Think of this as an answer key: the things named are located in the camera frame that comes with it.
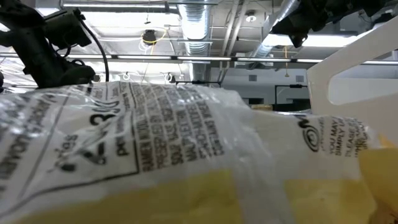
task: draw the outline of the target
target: wall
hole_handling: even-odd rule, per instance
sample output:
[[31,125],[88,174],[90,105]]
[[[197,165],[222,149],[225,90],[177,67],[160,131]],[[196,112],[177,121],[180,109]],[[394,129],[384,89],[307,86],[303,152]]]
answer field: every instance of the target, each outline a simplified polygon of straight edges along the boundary
[[[218,77],[219,69],[211,69],[212,81]],[[304,69],[289,69],[289,77],[285,77],[286,70],[253,70],[230,68],[225,76],[223,88],[237,91],[242,98],[263,98],[264,104],[275,103],[275,85],[307,85]],[[249,75],[257,75],[256,82],[249,81]],[[296,82],[296,76],[303,76],[303,82]],[[292,99],[309,99],[307,88],[293,89],[278,87],[278,104],[291,103]]]
[[[384,60],[398,60],[398,55],[387,57]],[[336,78],[398,78],[398,66],[358,65],[341,72]]]

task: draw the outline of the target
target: silver ventilation duct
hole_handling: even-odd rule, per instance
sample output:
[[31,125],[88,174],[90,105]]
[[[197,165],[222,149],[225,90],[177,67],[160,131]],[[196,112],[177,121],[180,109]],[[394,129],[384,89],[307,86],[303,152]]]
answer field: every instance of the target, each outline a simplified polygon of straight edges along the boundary
[[[284,0],[280,5],[280,10],[273,15],[267,16],[263,26],[264,40],[258,45],[257,49],[250,57],[264,58],[271,52],[274,46],[267,44],[267,36],[271,32],[273,26],[284,19],[290,13],[298,8],[300,0]],[[248,69],[254,69],[253,64],[248,65]]]
[[[205,40],[210,30],[210,6],[182,4],[178,5],[182,17],[181,28],[184,39]],[[185,43],[185,49],[189,56],[208,56],[208,43]],[[205,63],[191,63],[190,76],[192,81],[208,81],[210,65]]]

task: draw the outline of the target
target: logo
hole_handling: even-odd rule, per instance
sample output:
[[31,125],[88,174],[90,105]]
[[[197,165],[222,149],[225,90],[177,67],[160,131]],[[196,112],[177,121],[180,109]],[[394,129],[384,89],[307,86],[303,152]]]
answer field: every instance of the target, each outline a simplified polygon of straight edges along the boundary
[[[79,149],[77,154],[81,157],[85,158],[87,161],[91,162],[94,165],[103,166],[106,164],[106,156],[105,156],[105,143],[102,142],[98,144],[97,151],[91,152],[86,149]],[[74,172],[76,171],[76,164],[74,163],[64,163],[61,165],[61,170],[65,172]]]
[[303,138],[307,146],[313,152],[319,151],[319,132],[316,128],[309,125],[310,121],[307,119],[305,115],[295,115],[300,121],[298,122],[298,126],[303,129]]

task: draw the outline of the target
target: metal rod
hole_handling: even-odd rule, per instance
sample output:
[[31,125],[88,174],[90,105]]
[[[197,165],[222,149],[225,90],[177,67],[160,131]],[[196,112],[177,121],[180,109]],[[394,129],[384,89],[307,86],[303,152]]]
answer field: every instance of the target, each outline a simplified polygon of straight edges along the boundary
[[[104,41],[104,42],[127,42],[127,41],[135,41],[135,40],[141,40],[141,36],[132,36],[132,37],[100,37],[98,38],[98,40],[100,41]],[[165,37],[162,40],[176,40],[176,41],[196,41],[196,40],[185,40],[183,38],[178,38],[178,37]],[[215,37],[212,38],[210,40],[203,40],[203,41],[207,41],[210,42],[211,41],[224,41],[224,39],[222,39],[221,37]],[[247,42],[260,42],[260,40],[258,39],[252,39],[252,38],[239,38],[239,41],[247,41]]]
[[[178,25],[167,25],[167,27],[176,27],[179,28],[181,26]],[[211,26],[210,28],[213,29],[227,29],[228,27],[224,27],[224,26]],[[241,29],[262,29],[262,27],[241,27]]]
[[239,0],[234,0],[234,4],[233,4],[232,10],[231,10],[231,19],[228,22],[228,27],[226,29],[224,42],[223,42],[223,48],[221,49],[220,56],[224,56],[226,47],[228,45],[229,36],[231,35],[232,26],[234,25],[236,13],[238,11],[238,5],[239,5]]
[[[18,58],[15,53],[0,53],[0,58]],[[274,63],[306,63],[306,64],[316,64],[323,59],[305,59],[305,58],[245,58],[245,57],[196,57],[196,56],[177,56],[177,55],[107,55],[106,56],[110,62],[137,62],[143,60],[153,60],[153,61],[199,61],[199,62],[274,62]],[[102,60],[101,54],[71,54],[67,58],[78,58],[82,60]],[[390,60],[370,60],[363,62],[362,65],[390,65],[398,66],[398,61]]]

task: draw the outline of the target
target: wire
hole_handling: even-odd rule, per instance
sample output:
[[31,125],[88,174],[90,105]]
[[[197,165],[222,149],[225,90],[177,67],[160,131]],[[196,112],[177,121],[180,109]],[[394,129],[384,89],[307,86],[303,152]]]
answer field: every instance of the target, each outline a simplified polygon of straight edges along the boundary
[[72,63],[80,62],[81,65],[86,65],[82,60],[80,59],[74,59],[72,60]]
[[228,14],[226,15],[224,27],[226,27],[226,24],[229,22],[229,16],[231,15],[231,12],[232,12],[232,8],[229,10]]
[[65,55],[63,56],[64,58],[67,57],[67,56],[69,56],[71,49],[72,49],[72,47],[71,47],[71,46],[68,46],[67,51],[65,52]]
[[[152,53],[154,52],[154,49],[155,49],[155,45],[153,45],[153,46],[152,46],[152,49],[150,50],[150,54],[151,54],[151,55],[152,55]],[[145,68],[144,75],[142,76],[142,79],[141,79],[141,83],[142,83],[142,81],[144,81],[145,75],[147,74],[148,66],[149,66],[149,63],[147,63],[147,66],[146,66],[146,68]]]
[[97,44],[99,51],[102,54],[102,58],[104,59],[104,65],[105,65],[105,82],[109,82],[109,66],[108,66],[108,59],[106,58],[104,48],[102,48],[99,40],[96,38],[94,35],[93,31],[91,31],[85,22],[83,20],[80,21],[82,26],[87,30],[87,32],[91,35],[91,37],[94,39],[95,43]]
[[141,41],[138,43],[138,48],[141,51],[145,51],[146,52],[150,48],[150,46],[145,45],[144,42],[141,39]]
[[152,49],[150,50],[150,54],[152,55],[152,53],[154,52],[155,49],[155,45],[152,46]]

